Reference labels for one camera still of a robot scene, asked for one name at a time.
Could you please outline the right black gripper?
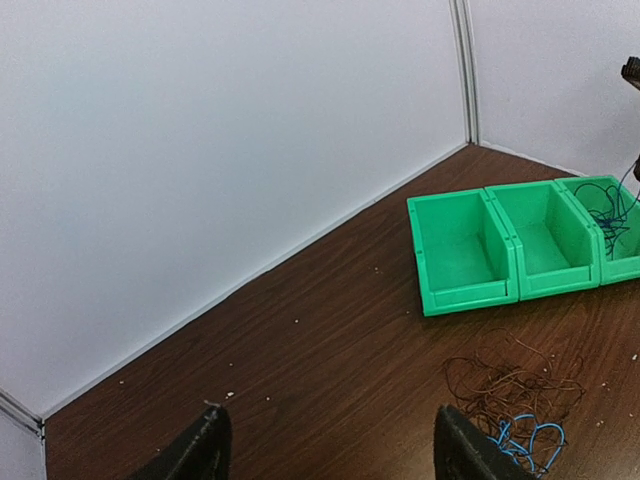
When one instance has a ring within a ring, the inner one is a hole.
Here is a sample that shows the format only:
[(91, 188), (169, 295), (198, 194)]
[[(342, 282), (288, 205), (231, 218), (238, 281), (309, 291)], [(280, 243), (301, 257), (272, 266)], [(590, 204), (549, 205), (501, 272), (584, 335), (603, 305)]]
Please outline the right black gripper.
[[(636, 56), (629, 56), (626, 63), (621, 67), (621, 76), (633, 86), (636, 90), (640, 90), (640, 58)], [(640, 158), (634, 162), (633, 176), (637, 181), (640, 181)]]

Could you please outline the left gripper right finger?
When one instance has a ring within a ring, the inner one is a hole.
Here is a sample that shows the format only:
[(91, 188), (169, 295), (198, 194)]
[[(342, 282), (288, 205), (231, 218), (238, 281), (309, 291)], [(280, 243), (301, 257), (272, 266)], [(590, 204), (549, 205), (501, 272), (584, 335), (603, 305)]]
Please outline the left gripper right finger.
[(453, 405), (437, 411), (433, 463), (436, 480), (534, 479)]

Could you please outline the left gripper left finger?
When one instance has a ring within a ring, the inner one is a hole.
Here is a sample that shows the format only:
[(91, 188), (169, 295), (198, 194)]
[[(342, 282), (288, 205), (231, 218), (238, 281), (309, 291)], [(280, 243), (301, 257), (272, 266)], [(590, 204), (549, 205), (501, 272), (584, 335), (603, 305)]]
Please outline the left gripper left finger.
[(228, 479), (232, 456), (232, 423), (220, 404), (207, 409), (166, 448), (128, 479)]

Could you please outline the green three-compartment bin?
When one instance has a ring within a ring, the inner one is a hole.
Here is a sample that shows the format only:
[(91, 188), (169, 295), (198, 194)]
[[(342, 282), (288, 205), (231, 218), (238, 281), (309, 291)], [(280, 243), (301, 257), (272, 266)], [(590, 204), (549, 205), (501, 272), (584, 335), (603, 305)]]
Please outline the green three-compartment bin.
[(613, 176), (413, 197), (407, 207), (427, 317), (639, 276), (639, 196)]

